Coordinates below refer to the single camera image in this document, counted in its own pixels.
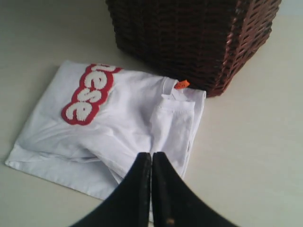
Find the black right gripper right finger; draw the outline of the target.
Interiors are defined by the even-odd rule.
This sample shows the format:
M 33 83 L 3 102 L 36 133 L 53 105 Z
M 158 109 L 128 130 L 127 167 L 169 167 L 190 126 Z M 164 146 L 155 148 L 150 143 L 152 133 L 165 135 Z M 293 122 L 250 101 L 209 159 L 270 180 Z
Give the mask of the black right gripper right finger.
M 156 227 L 233 227 L 184 183 L 164 152 L 152 156 L 152 212 Z

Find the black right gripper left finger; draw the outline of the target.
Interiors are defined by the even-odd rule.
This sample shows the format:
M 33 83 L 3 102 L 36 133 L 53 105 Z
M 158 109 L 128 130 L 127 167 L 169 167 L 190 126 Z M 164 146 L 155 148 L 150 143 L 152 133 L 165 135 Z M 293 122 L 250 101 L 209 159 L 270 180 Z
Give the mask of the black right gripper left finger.
M 151 196 L 151 155 L 139 153 L 123 181 L 74 227 L 147 227 Z

